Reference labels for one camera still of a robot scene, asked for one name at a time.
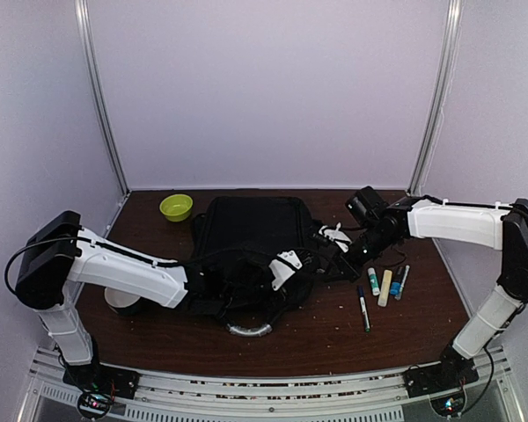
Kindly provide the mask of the black white pen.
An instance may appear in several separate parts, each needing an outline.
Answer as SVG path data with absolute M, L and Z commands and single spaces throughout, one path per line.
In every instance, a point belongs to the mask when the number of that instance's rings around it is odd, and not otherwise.
M 410 265 L 406 265 L 405 269 L 404 269 L 403 276 L 402 276 L 402 280 L 401 280 L 401 283 L 400 283 L 400 290 L 397 293 L 397 295 L 395 296 L 395 300 L 397 300 L 397 301 L 401 300 L 401 297 L 402 297 L 402 294 L 403 294 L 403 291 L 404 291 L 404 287 L 406 285 L 409 273 L 410 273 Z

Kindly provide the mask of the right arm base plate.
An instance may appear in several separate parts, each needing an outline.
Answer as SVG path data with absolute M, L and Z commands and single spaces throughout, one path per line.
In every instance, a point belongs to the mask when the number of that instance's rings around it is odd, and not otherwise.
M 473 364 L 457 369 L 452 364 L 439 362 L 425 367 L 413 366 L 403 373 L 404 384 L 410 398 L 460 389 L 479 379 L 478 371 Z

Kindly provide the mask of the aluminium frame post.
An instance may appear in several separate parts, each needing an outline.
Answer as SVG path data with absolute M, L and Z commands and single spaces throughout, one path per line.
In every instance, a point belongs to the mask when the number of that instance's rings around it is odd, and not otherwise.
M 130 189 L 123 170 L 120 154 L 116 147 L 114 133 L 106 106 L 106 99 L 102 88 L 98 58 L 92 33 L 89 2 L 85 0 L 76 0 L 74 5 L 77 28 L 84 52 L 85 65 L 92 89 L 93 106 L 97 115 L 101 137 L 105 144 L 108 161 L 114 172 L 119 190 L 123 196 L 126 196 L 130 193 Z
M 457 57 L 463 3 L 461 0 L 451 0 L 448 2 L 435 87 L 430 101 L 421 147 L 407 189 L 409 194 L 418 195 L 422 192 L 436 151 L 436 143 L 444 121 L 445 100 L 451 88 L 451 80 Z

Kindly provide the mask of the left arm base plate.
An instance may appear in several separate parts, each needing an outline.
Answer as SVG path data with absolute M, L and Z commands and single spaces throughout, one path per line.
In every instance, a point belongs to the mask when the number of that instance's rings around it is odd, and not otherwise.
M 139 378 L 139 373 L 133 370 L 109 367 L 103 364 L 90 364 L 83 366 L 66 365 L 62 380 L 82 391 L 133 399 Z

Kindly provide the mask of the cream yellow highlighter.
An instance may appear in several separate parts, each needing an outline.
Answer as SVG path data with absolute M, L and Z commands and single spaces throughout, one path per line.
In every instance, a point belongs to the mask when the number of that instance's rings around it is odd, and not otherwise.
M 380 287 L 380 294 L 378 296 L 378 306 L 384 308 L 388 303 L 392 284 L 392 271 L 384 270 L 382 277 L 382 284 Z

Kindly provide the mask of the white green glue stick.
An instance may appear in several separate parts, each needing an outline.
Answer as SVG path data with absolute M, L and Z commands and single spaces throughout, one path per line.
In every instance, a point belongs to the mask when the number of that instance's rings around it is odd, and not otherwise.
M 373 267 L 369 267 L 367 269 L 367 274 L 368 274 L 370 289 L 371 289 L 372 294 L 374 296 L 379 296 L 380 288 L 378 284 L 378 277 L 377 277 L 376 270 Z

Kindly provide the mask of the round circuit board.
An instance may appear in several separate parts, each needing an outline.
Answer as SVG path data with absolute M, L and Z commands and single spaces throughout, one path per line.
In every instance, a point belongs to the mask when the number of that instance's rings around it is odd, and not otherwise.
M 114 405 L 114 396 L 85 390 L 77 399 L 77 410 L 88 419 L 104 418 Z
M 464 411 L 466 404 L 466 393 L 462 389 L 430 400 L 432 411 L 443 418 L 457 417 Z

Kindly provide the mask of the right round circuit board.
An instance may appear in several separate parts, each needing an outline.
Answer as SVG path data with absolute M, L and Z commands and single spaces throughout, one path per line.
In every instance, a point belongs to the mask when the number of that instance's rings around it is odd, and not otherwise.
M 457 417 L 464 411 L 466 404 L 466 393 L 462 389 L 430 400 L 432 411 L 443 418 Z

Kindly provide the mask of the right aluminium frame post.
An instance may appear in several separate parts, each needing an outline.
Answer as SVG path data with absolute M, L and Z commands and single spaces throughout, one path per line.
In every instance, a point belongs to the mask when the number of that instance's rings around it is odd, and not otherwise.
M 451 88 L 451 80 L 457 57 L 463 3 L 461 0 L 451 0 L 448 2 L 435 87 L 430 101 L 421 147 L 407 189 L 409 194 L 418 195 L 422 192 L 436 151 L 436 143 L 444 121 L 445 100 Z

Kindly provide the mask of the green plastic bowl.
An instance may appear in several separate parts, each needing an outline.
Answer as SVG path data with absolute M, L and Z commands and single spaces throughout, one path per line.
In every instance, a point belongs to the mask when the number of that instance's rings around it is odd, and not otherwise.
M 192 213 L 194 201 L 186 194 L 177 193 L 164 198 L 159 211 L 169 222 L 183 222 Z

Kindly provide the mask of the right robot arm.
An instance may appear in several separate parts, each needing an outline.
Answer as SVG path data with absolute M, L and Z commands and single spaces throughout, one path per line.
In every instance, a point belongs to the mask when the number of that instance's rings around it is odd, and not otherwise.
M 435 238 L 486 246 L 502 254 L 501 273 L 488 298 L 444 349 L 434 381 L 453 387 L 467 363 L 528 303 L 528 200 L 470 204 L 424 195 L 388 204 L 372 187 L 354 193 L 346 208 L 362 234 L 350 239 L 341 226 L 325 229 L 344 265 L 359 272 L 385 249 L 409 238 Z

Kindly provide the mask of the blue black marker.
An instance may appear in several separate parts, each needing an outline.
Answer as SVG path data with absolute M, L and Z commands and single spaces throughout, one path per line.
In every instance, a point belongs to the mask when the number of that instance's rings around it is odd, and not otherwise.
M 397 270 L 393 273 L 392 282 L 391 282 L 390 291 L 389 291 L 390 295 L 396 296 L 399 293 L 404 272 L 405 272 L 405 267 L 399 266 Z

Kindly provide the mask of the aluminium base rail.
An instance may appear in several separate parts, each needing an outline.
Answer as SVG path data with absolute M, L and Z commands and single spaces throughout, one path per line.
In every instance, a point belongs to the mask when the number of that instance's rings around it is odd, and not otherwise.
M 462 421 L 526 421 L 502 348 L 474 360 L 480 379 L 461 387 Z M 218 377 L 139 370 L 133 399 L 116 398 L 105 421 L 445 421 L 430 400 L 410 398 L 405 367 L 346 375 Z

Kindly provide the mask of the black green marker pen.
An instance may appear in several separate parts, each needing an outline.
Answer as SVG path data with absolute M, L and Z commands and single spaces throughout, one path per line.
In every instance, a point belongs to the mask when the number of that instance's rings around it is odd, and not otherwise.
M 363 317 L 364 331 L 366 333 L 369 333 L 370 332 L 370 319 L 369 319 L 369 314 L 368 314 L 367 305 L 365 301 L 363 287 L 358 285 L 356 290 L 357 290 L 357 294 L 358 294 L 358 298 L 360 302 L 360 309 L 361 309 L 361 313 Z

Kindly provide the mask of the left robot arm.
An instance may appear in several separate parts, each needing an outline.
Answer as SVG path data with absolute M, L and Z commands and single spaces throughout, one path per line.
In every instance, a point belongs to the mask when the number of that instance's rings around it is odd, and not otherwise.
M 65 362 L 90 390 L 103 389 L 109 373 L 97 362 L 92 336 L 78 316 L 66 282 L 108 287 L 200 315 L 216 315 L 225 304 L 219 294 L 209 291 L 207 272 L 201 266 L 114 244 L 82 227 L 80 215 L 70 210 L 30 237 L 17 254 L 22 261 L 10 291 L 40 313 Z

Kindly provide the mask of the left aluminium frame post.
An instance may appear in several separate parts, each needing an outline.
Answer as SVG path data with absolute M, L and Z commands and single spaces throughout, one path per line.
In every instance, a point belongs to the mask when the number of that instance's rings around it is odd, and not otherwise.
M 102 88 L 98 58 L 92 33 L 89 2 L 85 0 L 76 0 L 74 5 L 77 28 L 84 52 L 85 65 L 92 89 L 93 106 L 97 115 L 101 137 L 105 144 L 108 161 L 114 172 L 119 190 L 123 196 L 126 196 L 130 193 L 130 189 L 123 170 L 120 154 L 116 147 L 114 133 L 106 106 L 106 99 Z

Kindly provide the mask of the left round circuit board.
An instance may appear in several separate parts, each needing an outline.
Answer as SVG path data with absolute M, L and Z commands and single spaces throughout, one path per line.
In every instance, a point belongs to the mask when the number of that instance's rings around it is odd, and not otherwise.
M 77 399 L 77 410 L 88 419 L 104 418 L 114 405 L 114 396 L 85 390 Z

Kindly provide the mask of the black student backpack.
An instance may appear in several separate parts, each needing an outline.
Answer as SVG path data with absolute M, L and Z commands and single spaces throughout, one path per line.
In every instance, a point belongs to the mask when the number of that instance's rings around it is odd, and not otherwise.
M 213 199 L 192 222 L 191 260 L 207 272 L 209 291 L 225 304 L 218 314 L 202 316 L 214 317 L 239 337 L 271 333 L 283 313 L 307 300 L 316 281 L 338 271 L 320 228 L 321 222 L 297 197 Z M 291 250 L 303 267 L 274 291 L 268 265 Z

